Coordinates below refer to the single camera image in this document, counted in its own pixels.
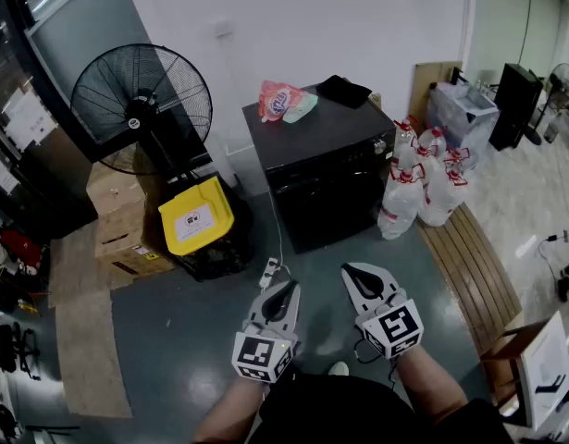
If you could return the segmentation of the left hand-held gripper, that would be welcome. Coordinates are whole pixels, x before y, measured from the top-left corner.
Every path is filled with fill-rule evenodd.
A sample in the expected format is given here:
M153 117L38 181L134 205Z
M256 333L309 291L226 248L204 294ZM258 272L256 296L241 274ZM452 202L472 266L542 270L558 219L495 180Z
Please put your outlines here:
M292 362L301 297L296 280L266 289L252 303L249 319L235 336L231 364L241 377L276 383Z

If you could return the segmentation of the person's left forearm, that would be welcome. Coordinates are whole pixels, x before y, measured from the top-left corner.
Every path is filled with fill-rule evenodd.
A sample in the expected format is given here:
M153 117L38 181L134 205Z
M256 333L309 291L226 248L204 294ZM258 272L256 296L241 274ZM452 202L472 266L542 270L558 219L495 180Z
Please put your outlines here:
M237 377L196 428L193 444L243 444L267 390L266 383Z

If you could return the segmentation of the white power strip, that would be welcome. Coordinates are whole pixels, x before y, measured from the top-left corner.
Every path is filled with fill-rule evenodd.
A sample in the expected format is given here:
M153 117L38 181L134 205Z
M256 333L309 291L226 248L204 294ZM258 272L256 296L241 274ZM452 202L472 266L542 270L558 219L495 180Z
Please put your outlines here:
M259 287L261 290L266 290L270 287L273 279L280 270L280 262L277 258L270 257L266 262L266 267L259 280Z

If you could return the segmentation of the black waste bin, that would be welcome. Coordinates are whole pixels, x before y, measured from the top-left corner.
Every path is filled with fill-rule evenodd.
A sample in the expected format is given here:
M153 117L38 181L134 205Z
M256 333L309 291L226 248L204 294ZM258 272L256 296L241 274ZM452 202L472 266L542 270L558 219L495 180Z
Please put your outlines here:
M190 187L214 176L219 177L224 193L234 215L234 224L222 238L215 240L200 250L185 256L176 256L169 252L165 239L161 215L158 207ZM160 199L153 204L152 216L155 225L156 242L161 253L174 265L182 268L194 280L221 278L241 272L254 257L254 247L250 240L254 215L249 204L235 192L219 175L206 176L184 191L176 191L173 184L160 191Z

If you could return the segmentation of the white plastic bags group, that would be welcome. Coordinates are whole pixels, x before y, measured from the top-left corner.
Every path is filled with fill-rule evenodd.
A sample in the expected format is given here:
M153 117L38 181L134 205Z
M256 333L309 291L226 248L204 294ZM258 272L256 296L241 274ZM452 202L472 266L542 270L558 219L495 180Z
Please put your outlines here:
M416 219L443 226L468 191L468 148L451 148L446 126L414 130L415 118L397 121L395 144L377 226L385 240L406 232Z

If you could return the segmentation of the person's black clothing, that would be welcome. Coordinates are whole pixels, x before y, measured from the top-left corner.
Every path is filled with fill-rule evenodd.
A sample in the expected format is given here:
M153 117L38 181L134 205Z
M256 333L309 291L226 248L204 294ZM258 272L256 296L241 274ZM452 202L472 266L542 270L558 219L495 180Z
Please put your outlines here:
M274 385L249 444L514 444L475 399L431 424L389 387L356 376L297 374Z

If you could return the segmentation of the brown wooden chair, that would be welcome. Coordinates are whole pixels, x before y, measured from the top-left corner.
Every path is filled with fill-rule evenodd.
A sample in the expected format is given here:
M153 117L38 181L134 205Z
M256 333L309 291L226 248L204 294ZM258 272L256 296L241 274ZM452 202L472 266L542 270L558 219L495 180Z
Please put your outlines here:
M506 330L480 356L492 401L498 407L521 399L524 388L523 355L538 338L547 320Z

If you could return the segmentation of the black washing machine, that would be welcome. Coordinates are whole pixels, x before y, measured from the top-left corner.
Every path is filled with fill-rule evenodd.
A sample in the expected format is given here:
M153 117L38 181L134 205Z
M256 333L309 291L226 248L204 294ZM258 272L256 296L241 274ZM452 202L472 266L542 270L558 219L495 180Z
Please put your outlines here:
M279 189L267 183L295 252L325 247L375 224L394 125L371 101L351 109L320 98L293 124L262 122L258 104L242 113L265 175L272 167L317 162L310 179Z

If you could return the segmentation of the brown cardboard floor sheet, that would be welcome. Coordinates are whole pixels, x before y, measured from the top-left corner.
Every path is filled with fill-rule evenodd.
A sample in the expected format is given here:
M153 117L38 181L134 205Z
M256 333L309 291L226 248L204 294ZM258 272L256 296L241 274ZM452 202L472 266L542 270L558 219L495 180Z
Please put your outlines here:
M49 306L68 410L84 416L130 419L112 317L113 278L94 258L90 230L53 245Z

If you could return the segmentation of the pale green pouch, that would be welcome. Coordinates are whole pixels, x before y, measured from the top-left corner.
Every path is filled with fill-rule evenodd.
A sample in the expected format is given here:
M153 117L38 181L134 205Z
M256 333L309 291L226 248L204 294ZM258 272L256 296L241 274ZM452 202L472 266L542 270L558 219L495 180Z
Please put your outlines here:
M283 120L289 124L299 121L315 108L317 102L317 95L304 92L297 102L289 105L283 116Z

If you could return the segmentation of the black folded cloth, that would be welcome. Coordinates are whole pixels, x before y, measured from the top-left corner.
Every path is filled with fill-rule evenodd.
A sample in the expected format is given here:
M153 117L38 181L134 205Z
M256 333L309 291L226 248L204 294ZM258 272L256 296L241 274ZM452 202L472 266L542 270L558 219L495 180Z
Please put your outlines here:
M320 82L315 89L320 96L351 109L363 105L372 92L365 86L349 82L338 75Z

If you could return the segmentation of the grey waste basket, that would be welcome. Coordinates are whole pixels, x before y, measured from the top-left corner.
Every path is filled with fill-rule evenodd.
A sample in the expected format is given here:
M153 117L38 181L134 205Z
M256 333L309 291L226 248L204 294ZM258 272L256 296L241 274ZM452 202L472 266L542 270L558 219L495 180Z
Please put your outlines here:
M560 132L561 115L554 116L544 131L543 138L547 143L553 143Z

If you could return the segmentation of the dark glass door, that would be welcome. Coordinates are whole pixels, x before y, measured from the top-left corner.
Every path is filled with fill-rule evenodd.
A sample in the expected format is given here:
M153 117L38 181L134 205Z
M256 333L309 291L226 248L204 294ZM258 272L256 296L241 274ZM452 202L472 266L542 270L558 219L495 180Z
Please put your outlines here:
M0 0L0 211L30 236L62 238L97 218L78 122L26 33L28 0Z

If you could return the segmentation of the cardboard sheet against wall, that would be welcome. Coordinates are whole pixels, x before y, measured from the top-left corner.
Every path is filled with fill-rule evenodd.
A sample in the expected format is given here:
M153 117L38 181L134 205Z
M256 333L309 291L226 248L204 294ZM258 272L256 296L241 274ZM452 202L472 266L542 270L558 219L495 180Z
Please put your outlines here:
M430 85L438 82L449 82L455 68L461 69L462 61L445 61L419 63L414 66L411 97L408 114L419 124L425 120Z

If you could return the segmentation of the large black pedestal fan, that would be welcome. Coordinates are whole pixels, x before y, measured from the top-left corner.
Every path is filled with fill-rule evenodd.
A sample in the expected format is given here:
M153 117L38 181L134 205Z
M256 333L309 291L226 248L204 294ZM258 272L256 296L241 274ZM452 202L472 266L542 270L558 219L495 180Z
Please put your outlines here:
M70 109L98 162L117 172L188 189L194 169L210 160L208 85L195 65L165 46L127 44L99 55L78 77Z

